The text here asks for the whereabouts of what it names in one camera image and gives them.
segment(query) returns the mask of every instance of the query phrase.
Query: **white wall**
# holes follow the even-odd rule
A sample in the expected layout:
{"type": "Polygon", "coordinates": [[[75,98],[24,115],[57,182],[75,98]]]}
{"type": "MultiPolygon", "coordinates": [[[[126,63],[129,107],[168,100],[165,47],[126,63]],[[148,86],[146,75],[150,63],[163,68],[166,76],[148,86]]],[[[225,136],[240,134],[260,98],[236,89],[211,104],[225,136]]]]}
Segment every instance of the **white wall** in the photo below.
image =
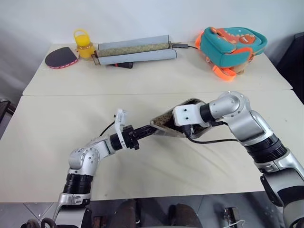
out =
{"type": "Polygon", "coordinates": [[[113,42],[163,34],[191,41],[208,26],[247,27],[268,38],[276,64],[304,30],[303,14],[303,0],[1,0],[0,95],[18,102],[49,45],[74,42],[76,28],[113,42]]]}

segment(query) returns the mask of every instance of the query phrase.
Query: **white table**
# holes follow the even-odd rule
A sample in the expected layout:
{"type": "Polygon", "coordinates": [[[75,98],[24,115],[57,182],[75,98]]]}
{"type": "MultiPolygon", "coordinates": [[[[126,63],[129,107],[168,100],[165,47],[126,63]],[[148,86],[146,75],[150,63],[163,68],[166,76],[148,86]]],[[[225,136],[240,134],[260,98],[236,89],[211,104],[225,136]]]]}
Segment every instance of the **white table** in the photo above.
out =
{"type": "MultiPolygon", "coordinates": [[[[49,52],[74,45],[53,44],[49,52]]],[[[44,60],[23,95],[116,95],[202,93],[227,90],[291,89],[265,54],[256,56],[243,75],[227,82],[218,78],[200,51],[178,49],[177,59],[136,62],[133,69],[95,66],[80,60],[64,69],[51,69],[44,60]]]]}
{"type": "MultiPolygon", "coordinates": [[[[304,106],[296,95],[290,90],[242,93],[304,164],[304,106]]],[[[57,201],[69,154],[98,136],[118,107],[129,112],[127,122],[136,128],[188,98],[208,102],[219,94],[23,96],[0,141],[0,201],[57,201]]],[[[221,126],[200,139],[231,137],[221,126]]],[[[237,142],[198,145],[150,136],[140,140],[140,150],[118,151],[101,161],[92,200],[260,191],[259,176],[237,142]]]]}

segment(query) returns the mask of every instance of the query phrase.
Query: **black cable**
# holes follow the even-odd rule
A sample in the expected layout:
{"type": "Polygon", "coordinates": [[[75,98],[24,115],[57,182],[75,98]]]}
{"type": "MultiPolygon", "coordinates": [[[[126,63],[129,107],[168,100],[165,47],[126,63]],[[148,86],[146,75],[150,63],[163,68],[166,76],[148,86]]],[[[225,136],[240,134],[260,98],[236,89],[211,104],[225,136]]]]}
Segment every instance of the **black cable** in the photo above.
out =
{"type": "Polygon", "coordinates": [[[189,47],[189,48],[195,48],[195,49],[197,49],[197,50],[198,50],[198,48],[197,48],[197,47],[194,47],[194,46],[190,46],[190,45],[188,45],[188,47],[189,47]]]}
{"type": "Polygon", "coordinates": [[[104,130],[103,130],[103,132],[101,132],[101,134],[100,134],[100,136],[102,136],[113,124],[115,123],[115,121],[113,121],[112,123],[110,123],[110,125],[109,126],[107,126],[104,130]]]}
{"type": "Polygon", "coordinates": [[[238,140],[236,139],[219,139],[219,140],[213,140],[213,141],[196,141],[191,139],[189,136],[187,136],[187,139],[189,139],[191,142],[194,143],[198,143],[198,144],[211,144],[211,143],[221,143],[221,142],[229,142],[229,141],[233,141],[233,142],[238,142],[238,140]]]}

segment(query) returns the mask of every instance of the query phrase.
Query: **yellow container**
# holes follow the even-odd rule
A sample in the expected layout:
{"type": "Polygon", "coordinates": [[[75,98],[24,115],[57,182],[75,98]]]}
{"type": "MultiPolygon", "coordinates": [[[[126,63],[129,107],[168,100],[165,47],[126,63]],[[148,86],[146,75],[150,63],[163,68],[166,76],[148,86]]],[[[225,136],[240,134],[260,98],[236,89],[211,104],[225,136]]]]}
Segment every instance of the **yellow container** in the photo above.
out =
{"type": "Polygon", "coordinates": [[[94,54],[95,48],[88,33],[82,29],[75,30],[74,39],[77,43],[77,51],[79,52],[80,57],[85,60],[91,60],[91,55],[94,54]]]}

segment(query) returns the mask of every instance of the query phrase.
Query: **gray foam tube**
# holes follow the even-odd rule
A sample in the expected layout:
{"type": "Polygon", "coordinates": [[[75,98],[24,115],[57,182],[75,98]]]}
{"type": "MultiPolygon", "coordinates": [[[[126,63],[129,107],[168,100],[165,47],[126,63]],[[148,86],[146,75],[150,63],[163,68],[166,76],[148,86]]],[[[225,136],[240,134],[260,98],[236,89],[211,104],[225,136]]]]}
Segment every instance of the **gray foam tube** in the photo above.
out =
{"type": "Polygon", "coordinates": [[[158,51],[147,51],[147,52],[119,55],[119,56],[99,57],[98,60],[101,65],[108,65],[108,64],[114,64],[114,63],[172,59],[172,58],[176,58],[176,57],[177,57],[177,54],[176,54],[175,50],[164,49],[164,50],[158,50],[158,51]]]}
{"type": "Polygon", "coordinates": [[[120,41],[120,42],[98,44],[98,50],[104,50],[110,48],[133,47],[133,46],[148,45],[148,44],[168,43],[168,42],[169,42],[169,35],[163,35],[157,37],[148,37],[148,38],[133,39],[127,41],[120,41]]]}

